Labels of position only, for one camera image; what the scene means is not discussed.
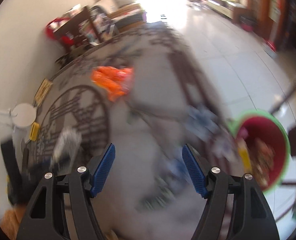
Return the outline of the person's left hand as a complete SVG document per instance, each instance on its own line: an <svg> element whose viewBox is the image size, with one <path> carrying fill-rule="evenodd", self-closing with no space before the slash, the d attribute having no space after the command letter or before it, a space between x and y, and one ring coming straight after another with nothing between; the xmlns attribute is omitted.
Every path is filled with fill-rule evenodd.
<svg viewBox="0 0 296 240"><path fill-rule="evenodd" d="M26 205L16 205L6 210L0 227L9 239L16 239L21 220L24 217Z"/></svg>

